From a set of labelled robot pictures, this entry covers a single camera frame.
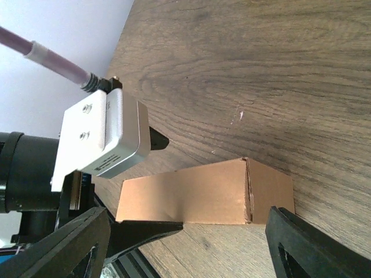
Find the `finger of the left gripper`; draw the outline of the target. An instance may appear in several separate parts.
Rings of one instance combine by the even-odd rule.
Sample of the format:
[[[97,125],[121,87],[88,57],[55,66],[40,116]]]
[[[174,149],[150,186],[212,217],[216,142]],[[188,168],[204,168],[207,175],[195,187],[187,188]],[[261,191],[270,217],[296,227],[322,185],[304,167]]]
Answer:
[[[160,151],[165,149],[169,145],[169,138],[157,130],[149,127],[150,129],[150,141],[151,141],[151,150]]]
[[[136,248],[182,230],[182,222],[123,221],[112,223],[106,260],[114,261]]]

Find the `cardboard box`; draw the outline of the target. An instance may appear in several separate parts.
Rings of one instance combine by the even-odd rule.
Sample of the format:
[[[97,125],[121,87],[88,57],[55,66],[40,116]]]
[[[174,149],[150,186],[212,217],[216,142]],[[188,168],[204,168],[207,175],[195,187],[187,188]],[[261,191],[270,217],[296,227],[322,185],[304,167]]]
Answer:
[[[295,212],[292,179],[239,158],[125,180],[115,219],[264,225],[272,206]]]

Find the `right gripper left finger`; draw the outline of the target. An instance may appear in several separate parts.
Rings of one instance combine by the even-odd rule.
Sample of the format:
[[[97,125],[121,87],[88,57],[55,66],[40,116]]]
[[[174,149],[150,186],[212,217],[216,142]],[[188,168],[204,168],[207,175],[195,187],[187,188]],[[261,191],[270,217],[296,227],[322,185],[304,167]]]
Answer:
[[[100,277],[109,238],[107,210],[94,207],[1,263],[1,277]]]

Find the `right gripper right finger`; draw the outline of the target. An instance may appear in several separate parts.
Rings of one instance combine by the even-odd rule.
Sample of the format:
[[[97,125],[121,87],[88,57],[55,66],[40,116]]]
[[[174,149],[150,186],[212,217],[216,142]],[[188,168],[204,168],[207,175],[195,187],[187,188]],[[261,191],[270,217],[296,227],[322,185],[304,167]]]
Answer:
[[[276,277],[370,277],[369,259],[283,207],[271,207],[265,234]]]

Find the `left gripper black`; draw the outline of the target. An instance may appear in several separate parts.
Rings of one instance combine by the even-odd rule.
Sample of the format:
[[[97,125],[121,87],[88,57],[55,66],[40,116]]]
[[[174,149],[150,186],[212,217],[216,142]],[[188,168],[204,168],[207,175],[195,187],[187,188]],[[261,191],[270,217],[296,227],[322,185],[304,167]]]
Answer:
[[[21,213],[11,246],[34,244],[104,205],[94,192],[92,176],[80,171],[66,176],[61,192],[51,190],[58,146],[54,138],[1,133],[1,213]]]

